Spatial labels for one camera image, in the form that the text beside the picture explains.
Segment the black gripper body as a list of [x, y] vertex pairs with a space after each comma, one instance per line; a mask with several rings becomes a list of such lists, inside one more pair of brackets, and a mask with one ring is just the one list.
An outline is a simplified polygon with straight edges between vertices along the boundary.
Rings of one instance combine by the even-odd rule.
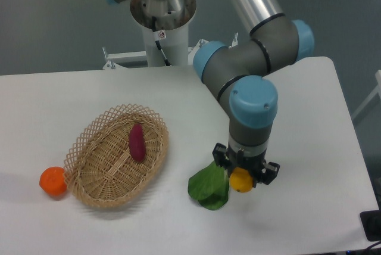
[[227, 148], [227, 157], [230, 161], [230, 166], [227, 168], [228, 177], [239, 167], [248, 171], [251, 177], [261, 178], [265, 171], [266, 151], [265, 149], [261, 154], [256, 156], [246, 156], [244, 152], [235, 152], [229, 145]]

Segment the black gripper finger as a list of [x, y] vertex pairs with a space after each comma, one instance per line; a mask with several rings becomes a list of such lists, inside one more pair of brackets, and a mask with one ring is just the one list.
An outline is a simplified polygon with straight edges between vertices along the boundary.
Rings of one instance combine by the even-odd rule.
[[257, 184], [269, 185], [278, 175], [280, 165], [273, 162], [257, 161], [252, 168], [253, 187]]
[[229, 166], [229, 159], [226, 156], [227, 148], [225, 145], [221, 143], [216, 143], [212, 155], [214, 158], [214, 162], [217, 166], [222, 168], [228, 168]]

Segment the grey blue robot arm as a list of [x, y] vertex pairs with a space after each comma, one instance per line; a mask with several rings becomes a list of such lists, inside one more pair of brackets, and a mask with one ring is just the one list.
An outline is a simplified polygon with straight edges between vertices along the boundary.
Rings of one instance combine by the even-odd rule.
[[290, 20], [276, 0], [232, 0], [249, 41], [227, 46], [211, 41], [188, 49], [188, 24], [195, 0], [130, 1], [130, 11], [144, 35], [147, 63], [193, 67], [229, 117], [229, 143], [217, 144], [214, 161], [239, 192], [269, 184], [279, 165], [265, 160], [277, 113], [277, 91], [265, 76], [309, 57], [314, 36], [301, 20]]

